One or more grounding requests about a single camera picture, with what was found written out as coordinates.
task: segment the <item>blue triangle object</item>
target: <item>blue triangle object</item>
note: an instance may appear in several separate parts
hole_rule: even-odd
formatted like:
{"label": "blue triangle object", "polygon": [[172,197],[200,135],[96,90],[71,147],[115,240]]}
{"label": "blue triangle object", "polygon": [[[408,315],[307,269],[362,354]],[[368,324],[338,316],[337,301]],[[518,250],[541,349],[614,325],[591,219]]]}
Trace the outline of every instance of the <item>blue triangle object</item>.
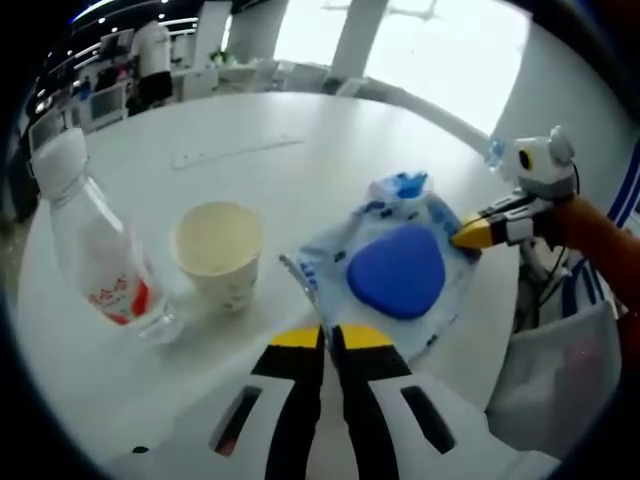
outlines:
{"label": "blue triangle object", "polygon": [[444,260],[428,228],[403,225],[356,253],[347,283],[363,303],[398,320],[424,315],[445,283]]}

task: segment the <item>white paper cup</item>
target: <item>white paper cup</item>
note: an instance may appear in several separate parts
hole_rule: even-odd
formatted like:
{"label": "white paper cup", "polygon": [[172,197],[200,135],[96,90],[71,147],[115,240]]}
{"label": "white paper cup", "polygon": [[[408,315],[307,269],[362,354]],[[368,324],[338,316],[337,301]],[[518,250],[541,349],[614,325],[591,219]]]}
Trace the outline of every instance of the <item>white paper cup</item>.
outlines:
{"label": "white paper cup", "polygon": [[204,203],[173,232],[173,256],[211,309],[234,313],[253,298],[262,248],[258,217],[235,203]]}

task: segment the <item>plastic bottle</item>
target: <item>plastic bottle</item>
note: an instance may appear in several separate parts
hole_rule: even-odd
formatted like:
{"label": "plastic bottle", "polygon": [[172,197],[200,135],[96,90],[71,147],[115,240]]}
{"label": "plastic bottle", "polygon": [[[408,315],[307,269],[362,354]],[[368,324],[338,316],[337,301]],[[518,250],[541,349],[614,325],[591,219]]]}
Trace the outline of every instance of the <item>plastic bottle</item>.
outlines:
{"label": "plastic bottle", "polygon": [[82,130],[55,137],[32,163],[42,197],[50,203],[58,263],[67,280],[105,318],[131,325],[146,343],[177,338],[182,323],[140,241],[89,175]]}
{"label": "plastic bottle", "polygon": [[505,182],[516,186],[508,162],[508,159],[512,158],[514,154],[512,144],[498,138],[492,138],[489,150],[484,157],[484,163],[492,173],[499,174]]}

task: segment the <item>white round table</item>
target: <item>white round table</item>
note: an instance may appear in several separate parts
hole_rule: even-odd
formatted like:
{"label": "white round table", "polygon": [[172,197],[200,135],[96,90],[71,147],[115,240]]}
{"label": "white round table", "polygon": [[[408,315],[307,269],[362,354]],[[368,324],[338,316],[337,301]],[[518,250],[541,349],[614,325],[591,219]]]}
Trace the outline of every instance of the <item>white round table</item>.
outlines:
{"label": "white round table", "polygon": [[[294,138],[286,147],[216,155]],[[33,379],[68,433],[98,462],[153,446],[175,416],[227,376],[248,372],[276,331],[317,321],[277,256],[344,218],[369,183],[425,169],[459,216],[510,188],[467,145],[381,103],[296,93],[243,94],[153,110],[91,134],[90,168],[146,241],[190,326],[178,343],[145,348],[65,283],[41,202],[20,276],[17,340]],[[176,159],[201,159],[173,170]],[[234,201],[259,212],[264,250],[256,299],[244,317],[212,321],[190,310],[192,287],[170,258],[181,213]],[[487,251],[459,318],[413,365],[484,410],[511,334],[518,253]]]}

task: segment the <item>white pillar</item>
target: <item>white pillar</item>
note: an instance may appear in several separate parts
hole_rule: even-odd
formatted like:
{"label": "white pillar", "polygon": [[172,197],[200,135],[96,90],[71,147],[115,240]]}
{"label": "white pillar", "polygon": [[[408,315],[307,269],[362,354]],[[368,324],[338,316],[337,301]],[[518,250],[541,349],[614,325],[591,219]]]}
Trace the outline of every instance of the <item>white pillar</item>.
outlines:
{"label": "white pillar", "polygon": [[209,63],[209,55],[220,47],[231,2],[204,2],[198,16],[192,68],[203,70]]}
{"label": "white pillar", "polygon": [[389,0],[353,0],[333,56],[331,75],[362,77]]}
{"label": "white pillar", "polygon": [[183,34],[175,37],[173,41],[173,58],[180,59],[179,68],[190,68],[193,62],[193,46],[195,35]]}
{"label": "white pillar", "polygon": [[239,62],[273,58],[288,3],[288,0],[268,0],[233,16],[229,50]]}

